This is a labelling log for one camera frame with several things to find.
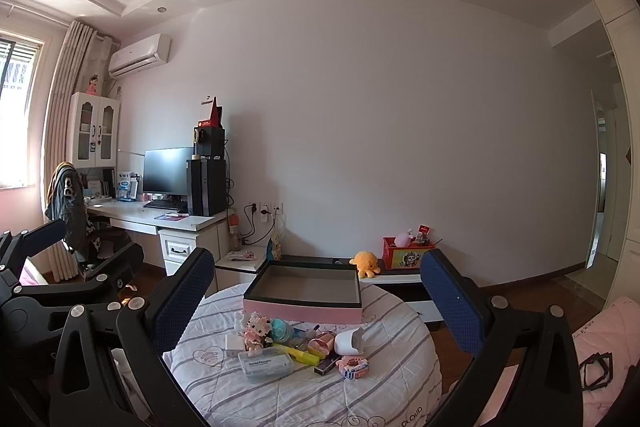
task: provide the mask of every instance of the open box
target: open box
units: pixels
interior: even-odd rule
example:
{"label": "open box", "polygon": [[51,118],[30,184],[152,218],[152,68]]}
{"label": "open box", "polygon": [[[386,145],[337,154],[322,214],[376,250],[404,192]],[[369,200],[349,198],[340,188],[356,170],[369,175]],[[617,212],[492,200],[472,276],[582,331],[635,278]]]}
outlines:
{"label": "open box", "polygon": [[360,324],[362,298],[350,264],[268,261],[242,302],[248,312],[270,319],[324,324]]}

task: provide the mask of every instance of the silver bolt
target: silver bolt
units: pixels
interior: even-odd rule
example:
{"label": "silver bolt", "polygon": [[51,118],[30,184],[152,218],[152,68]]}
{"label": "silver bolt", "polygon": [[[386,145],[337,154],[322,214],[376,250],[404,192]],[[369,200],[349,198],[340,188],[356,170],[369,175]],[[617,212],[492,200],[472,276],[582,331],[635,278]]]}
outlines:
{"label": "silver bolt", "polygon": [[509,301],[502,295],[494,295],[493,297],[491,297],[491,304],[494,306],[494,308],[503,310],[509,305]]}
{"label": "silver bolt", "polygon": [[84,313],[84,306],[82,306],[82,304],[78,304],[78,305],[74,306],[73,308],[71,308],[71,316],[72,317],[79,317],[83,313]]}
{"label": "silver bolt", "polygon": [[549,308],[549,312],[558,319],[564,315],[564,310],[557,304],[551,306],[551,308]]}
{"label": "silver bolt", "polygon": [[133,297],[129,301],[129,308],[131,308],[132,310],[139,310],[144,305],[145,305],[145,299],[143,299],[142,297]]}

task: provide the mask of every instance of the air conditioner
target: air conditioner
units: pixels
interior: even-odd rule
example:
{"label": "air conditioner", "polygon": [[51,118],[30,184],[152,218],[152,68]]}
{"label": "air conditioner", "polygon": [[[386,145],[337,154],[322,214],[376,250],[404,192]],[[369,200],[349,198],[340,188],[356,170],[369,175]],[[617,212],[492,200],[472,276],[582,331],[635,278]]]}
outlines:
{"label": "air conditioner", "polygon": [[158,33],[116,51],[109,62],[111,78],[166,64],[171,37]]}

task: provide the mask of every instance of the yellow highlighter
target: yellow highlighter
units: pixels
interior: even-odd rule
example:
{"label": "yellow highlighter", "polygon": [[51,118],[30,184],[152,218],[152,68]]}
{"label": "yellow highlighter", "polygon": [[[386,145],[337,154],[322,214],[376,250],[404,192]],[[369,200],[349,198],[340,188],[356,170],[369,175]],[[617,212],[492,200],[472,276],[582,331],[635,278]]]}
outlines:
{"label": "yellow highlighter", "polygon": [[317,355],[312,355],[311,353],[300,351],[293,347],[284,346],[284,344],[273,343],[273,345],[284,349],[284,351],[296,362],[306,363],[306,365],[318,365],[320,363],[320,357]]}

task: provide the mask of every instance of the keyboard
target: keyboard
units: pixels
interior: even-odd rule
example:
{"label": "keyboard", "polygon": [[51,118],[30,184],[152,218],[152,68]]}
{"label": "keyboard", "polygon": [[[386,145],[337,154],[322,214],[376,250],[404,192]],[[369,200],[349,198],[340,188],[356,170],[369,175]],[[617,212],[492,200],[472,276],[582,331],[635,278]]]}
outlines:
{"label": "keyboard", "polygon": [[183,208],[181,204],[170,200],[151,200],[145,205],[146,207],[162,208],[163,210],[181,210]]}

